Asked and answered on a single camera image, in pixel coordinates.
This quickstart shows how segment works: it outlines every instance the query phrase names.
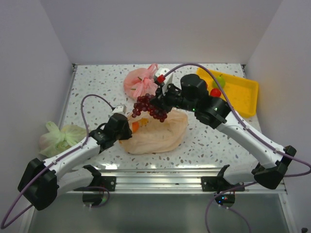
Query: green fruit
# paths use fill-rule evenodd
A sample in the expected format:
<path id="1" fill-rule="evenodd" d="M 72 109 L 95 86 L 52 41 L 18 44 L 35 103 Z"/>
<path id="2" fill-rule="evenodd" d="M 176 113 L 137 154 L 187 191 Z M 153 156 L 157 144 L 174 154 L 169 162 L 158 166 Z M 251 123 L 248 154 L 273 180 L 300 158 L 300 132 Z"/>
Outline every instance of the green fruit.
<path id="1" fill-rule="evenodd" d="M 223 75 L 222 74 L 219 75 L 216 79 L 219 82 L 220 86 L 222 86 L 222 88 L 224 88 L 225 87 L 225 80 L 223 78 Z M 217 86 L 215 81 L 213 81 L 213 87 L 214 88 L 218 88 L 218 86 Z"/>

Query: plastic bag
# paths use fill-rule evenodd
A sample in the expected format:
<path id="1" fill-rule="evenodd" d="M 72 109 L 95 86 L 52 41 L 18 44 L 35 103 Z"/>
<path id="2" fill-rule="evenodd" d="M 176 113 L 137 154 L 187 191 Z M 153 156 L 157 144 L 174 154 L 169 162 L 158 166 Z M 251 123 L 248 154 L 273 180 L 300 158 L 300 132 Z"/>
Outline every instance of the plastic bag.
<path id="1" fill-rule="evenodd" d="M 138 68 L 129 72 L 123 82 L 125 93 L 135 100 L 138 96 L 144 96 L 147 93 L 154 95 L 157 89 L 154 75 L 157 70 L 157 64 L 151 64 L 148 69 Z"/>
<path id="2" fill-rule="evenodd" d="M 40 137 L 39 153 L 49 158 L 76 145 L 86 136 L 86 130 L 76 125 L 65 125 L 59 130 L 55 123 L 49 121 L 45 126 L 49 133 Z"/>
<path id="3" fill-rule="evenodd" d="M 188 126 L 187 114 L 172 110 L 163 123 L 153 119 L 147 112 L 139 117 L 128 117 L 132 127 L 139 122 L 139 129 L 132 138 L 120 141 L 126 152 L 131 154 L 161 153 L 171 151 L 181 144 Z"/>

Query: bunch of grapes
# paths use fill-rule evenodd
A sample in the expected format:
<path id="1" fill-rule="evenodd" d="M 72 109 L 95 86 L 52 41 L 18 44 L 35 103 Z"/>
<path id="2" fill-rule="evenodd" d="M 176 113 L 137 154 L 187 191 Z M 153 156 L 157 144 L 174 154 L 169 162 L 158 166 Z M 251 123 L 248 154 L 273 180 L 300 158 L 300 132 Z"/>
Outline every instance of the bunch of grapes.
<path id="1" fill-rule="evenodd" d="M 134 103 L 134 109 L 132 117 L 135 118 L 140 116 L 141 112 L 149 112 L 149 115 L 154 119 L 160 120 L 160 122 L 164 122 L 167 118 L 167 112 L 157 108 L 150 104 L 150 100 L 154 97 L 154 95 L 146 94 L 145 96 L 140 96 L 137 98 L 137 102 Z"/>

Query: white speckled table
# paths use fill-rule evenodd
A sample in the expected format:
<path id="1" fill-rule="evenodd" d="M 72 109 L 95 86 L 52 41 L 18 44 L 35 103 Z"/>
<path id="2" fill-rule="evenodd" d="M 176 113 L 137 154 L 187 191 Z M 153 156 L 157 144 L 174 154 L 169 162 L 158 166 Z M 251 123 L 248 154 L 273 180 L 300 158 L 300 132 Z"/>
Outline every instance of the white speckled table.
<path id="1" fill-rule="evenodd" d="M 218 70 L 243 77 L 240 64 L 203 64 L 209 69 Z M 123 80 L 127 73 L 139 67 L 149 65 L 79 65 L 71 89 L 64 125 L 84 126 L 80 114 L 81 99 L 87 94 L 104 96 L 112 105 L 126 104 L 132 109 L 134 101 L 123 91 Z M 160 67 L 173 68 L 174 64 L 162 64 Z M 180 78 L 188 73 L 195 73 L 196 67 L 182 67 L 174 73 L 173 83 L 180 85 Z M 88 98 L 85 104 L 86 120 L 90 130 L 107 122 L 111 115 L 110 108 L 98 98 Z M 131 155 L 126 153 L 119 143 L 88 160 L 99 169 L 169 169 L 169 168 L 213 168 L 226 164 L 252 162 L 255 158 L 232 138 L 201 124 L 193 113 L 188 113 L 189 127 L 183 143 L 173 151 Z M 257 116 L 246 119 L 260 130 Z"/>

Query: yellow tray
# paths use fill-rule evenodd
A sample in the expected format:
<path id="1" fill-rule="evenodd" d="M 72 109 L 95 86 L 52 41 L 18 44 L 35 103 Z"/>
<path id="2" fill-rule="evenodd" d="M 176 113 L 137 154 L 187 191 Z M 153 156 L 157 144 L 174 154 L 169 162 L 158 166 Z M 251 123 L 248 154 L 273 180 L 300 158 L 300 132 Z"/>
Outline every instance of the yellow tray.
<path id="1" fill-rule="evenodd" d="M 224 91 L 227 94 L 234 109 L 237 110 L 242 117 L 252 117 L 256 114 L 259 89 L 258 82 L 229 74 L 224 74 L 214 70 L 210 70 L 210 72 L 216 78 L 222 74 L 222 77 L 225 80 Z M 201 68 L 198 68 L 196 73 L 207 83 L 207 89 L 210 92 L 213 89 L 212 77 Z"/>

